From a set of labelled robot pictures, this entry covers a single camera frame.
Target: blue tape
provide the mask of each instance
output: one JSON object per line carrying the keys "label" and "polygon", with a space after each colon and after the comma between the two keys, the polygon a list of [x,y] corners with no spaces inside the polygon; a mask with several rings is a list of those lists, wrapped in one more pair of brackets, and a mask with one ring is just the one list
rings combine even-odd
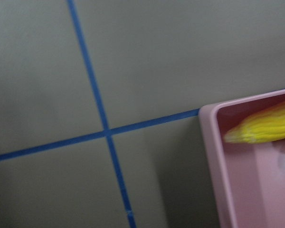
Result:
{"label": "blue tape", "polygon": [[135,224],[134,216],[132,213],[130,200],[129,200],[128,193],[127,193],[126,186],[125,186],[124,179],[123,179],[123,174],[122,174],[122,171],[121,171],[121,168],[119,165],[118,157],[117,157],[116,150],[114,147],[114,142],[113,142],[112,136],[111,136],[111,131],[109,129],[108,120],[106,118],[104,105],[103,105],[103,102],[102,102],[102,99],[100,96],[100,91],[99,91],[98,86],[97,86],[97,81],[96,81],[94,71],[92,68],[90,56],[89,56],[89,53],[88,53],[88,50],[86,47],[84,35],[83,35],[82,30],[81,30],[81,26],[80,26],[79,18],[78,18],[77,11],[75,8],[75,4],[72,0],[67,0],[67,3],[68,3],[68,7],[70,10],[72,19],[73,19],[76,35],[78,38],[78,42],[79,42],[80,49],[82,52],[82,56],[83,56],[83,59],[85,62],[86,70],[87,70],[87,73],[88,73],[88,76],[90,79],[90,83],[91,83],[91,87],[92,87],[94,97],[96,100],[99,116],[100,116],[100,119],[101,119],[101,122],[102,122],[102,125],[104,128],[104,132],[106,134],[106,139],[107,139],[109,151],[111,154],[112,163],[113,163],[115,174],[116,174],[117,181],[119,184],[120,192],[121,192],[121,195],[123,198],[123,204],[124,204],[125,210],[127,212],[129,225],[130,225],[130,228],[136,228],[136,224]]}
{"label": "blue tape", "polygon": [[177,113],[177,114],[168,115],[168,116],[164,116],[164,117],[160,117],[160,118],[156,118],[152,120],[147,120],[147,121],[143,121],[139,123],[133,123],[133,124],[122,126],[122,127],[116,127],[111,130],[111,134],[129,132],[129,131],[133,131],[133,130],[137,130],[137,129],[141,129],[145,127],[150,127],[150,126],[154,126],[154,125],[158,125],[162,123],[167,123],[167,122],[171,122],[175,120],[189,118],[192,116],[197,116],[199,114],[199,110],[200,109],[194,109],[194,110],[186,111],[183,113]]}
{"label": "blue tape", "polygon": [[105,137],[105,133],[104,132],[97,132],[97,133],[87,134],[87,135],[83,135],[83,136],[79,136],[79,137],[75,137],[75,138],[71,138],[71,139],[66,139],[66,140],[62,140],[62,141],[58,141],[58,142],[52,142],[49,144],[36,146],[36,147],[24,149],[24,150],[14,151],[14,152],[6,153],[6,154],[1,154],[0,155],[0,161],[6,160],[6,159],[11,159],[11,158],[17,158],[17,157],[32,154],[32,153],[51,150],[51,149],[55,149],[55,148],[59,148],[59,147],[63,147],[63,146],[69,146],[69,145],[76,144],[79,142],[82,143],[85,141],[98,139],[98,138],[102,138],[102,137]]}

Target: pink plastic container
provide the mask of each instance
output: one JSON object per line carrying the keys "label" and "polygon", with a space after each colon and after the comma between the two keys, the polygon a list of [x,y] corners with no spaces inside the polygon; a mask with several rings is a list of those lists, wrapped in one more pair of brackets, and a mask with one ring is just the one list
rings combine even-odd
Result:
{"label": "pink plastic container", "polygon": [[285,89],[201,108],[199,119],[222,228],[285,228],[285,139],[230,144],[227,130],[285,100]]}

